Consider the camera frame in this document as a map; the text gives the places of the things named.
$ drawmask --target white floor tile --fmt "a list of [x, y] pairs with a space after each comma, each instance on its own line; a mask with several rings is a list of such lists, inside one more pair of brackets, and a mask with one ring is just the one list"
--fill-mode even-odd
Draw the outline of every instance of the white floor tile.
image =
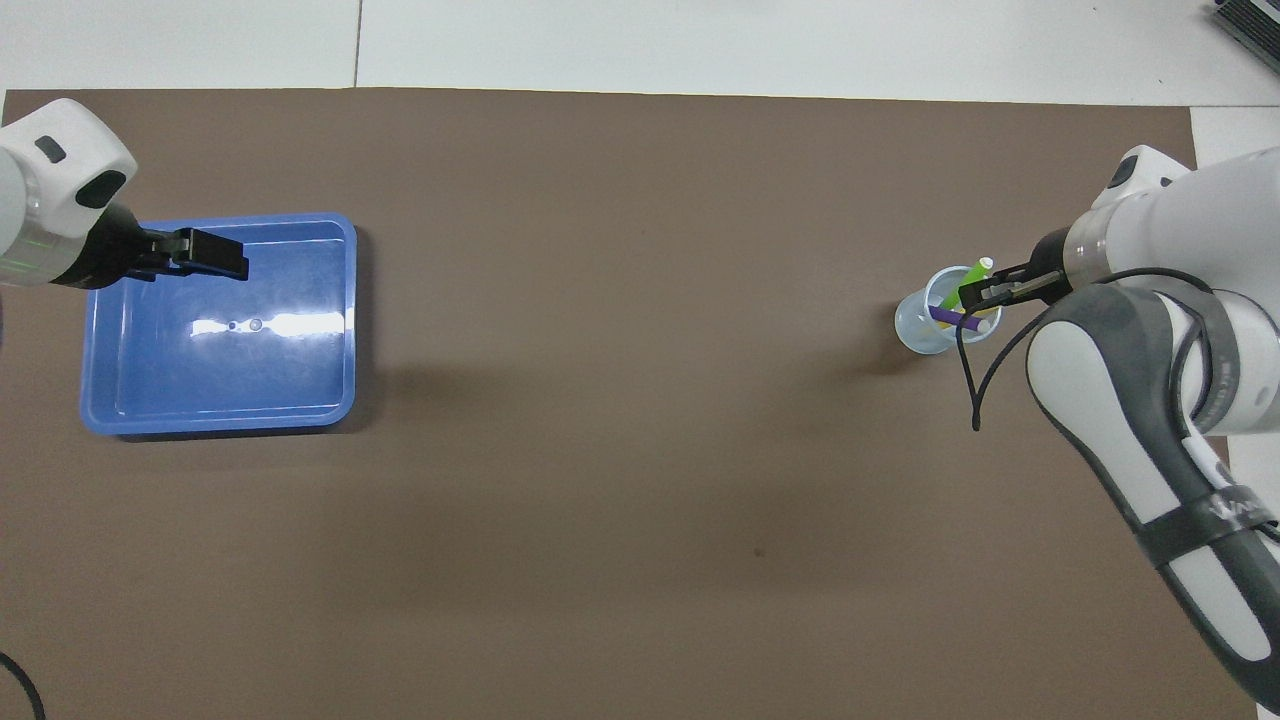
[[1203, 0], [365, 0], [358, 83], [1280, 104]]

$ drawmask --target purple marker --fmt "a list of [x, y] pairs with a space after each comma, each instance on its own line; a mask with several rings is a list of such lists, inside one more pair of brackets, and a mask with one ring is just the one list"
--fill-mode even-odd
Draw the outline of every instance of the purple marker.
[[937, 305], [929, 305], [929, 316], [940, 323], [947, 323], [948, 325], [959, 325], [964, 320], [964, 329], [973, 331], [975, 333], [984, 333], [991, 331], [991, 320], [984, 318], [969, 316], [968, 320], [960, 313], [954, 313], [951, 310], [943, 310]]

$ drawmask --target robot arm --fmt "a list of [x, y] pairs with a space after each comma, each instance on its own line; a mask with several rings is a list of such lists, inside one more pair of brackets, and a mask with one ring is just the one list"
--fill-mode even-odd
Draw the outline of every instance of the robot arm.
[[[1204, 320], [1228, 323], [1206, 331], [1211, 338], [1230, 337], [1236, 325], [1270, 325], [1248, 302], [1224, 307]], [[1211, 361], [1222, 372], [1235, 361], [1233, 348], [1193, 340], [1192, 313], [1153, 291], [1082, 288], [1046, 315], [1027, 375], [1041, 409], [1088, 460], [1219, 661], [1276, 711], [1280, 546], [1257, 529], [1275, 516], [1234, 483], [1193, 419], [1212, 405], [1204, 346], [1213, 346]]]
[[[1217, 659], [1280, 714], [1275, 515], [1204, 439], [1280, 425], [1280, 149], [1194, 173], [1149, 147], [1025, 265], [966, 286], [1052, 305], [1032, 336], [1036, 401], [1079, 450]], [[1167, 278], [1091, 284], [1134, 268]]]
[[137, 168], [115, 133], [73, 100], [0, 128], [0, 284], [92, 290], [123, 277], [193, 273], [247, 279], [241, 243], [189, 228], [146, 231], [113, 201]]

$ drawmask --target green marker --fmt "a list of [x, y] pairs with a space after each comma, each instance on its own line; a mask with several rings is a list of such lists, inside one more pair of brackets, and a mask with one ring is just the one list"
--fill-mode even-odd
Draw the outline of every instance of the green marker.
[[991, 258], [982, 258], [980, 260], [978, 260], [977, 263], [974, 263], [973, 268], [969, 268], [969, 272], [965, 273], [964, 278], [960, 279], [960, 284], [957, 284], [956, 288], [952, 290], [951, 293], [947, 295], [946, 299], [942, 300], [942, 305], [940, 305], [938, 307], [942, 307], [943, 310], [951, 310], [956, 305], [960, 305], [960, 286], [966, 286], [969, 283], [975, 283], [975, 282], [986, 278], [987, 273], [989, 273], [991, 269], [995, 268], [995, 266], [996, 266], [996, 261], [992, 260]]

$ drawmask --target brown tabletop surface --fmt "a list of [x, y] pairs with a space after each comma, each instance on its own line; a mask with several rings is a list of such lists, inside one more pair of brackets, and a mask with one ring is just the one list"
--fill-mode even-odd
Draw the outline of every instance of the brown tabletop surface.
[[973, 434], [955, 352], [891, 319], [941, 266], [1024, 261], [1129, 147], [1190, 164], [1185, 109], [12, 91], [5, 117], [56, 96], [136, 154], [142, 219], [346, 214], [360, 375], [320, 434], [99, 437], [84, 295], [4, 290], [0, 650], [50, 717], [1252, 712], [1021, 352]]

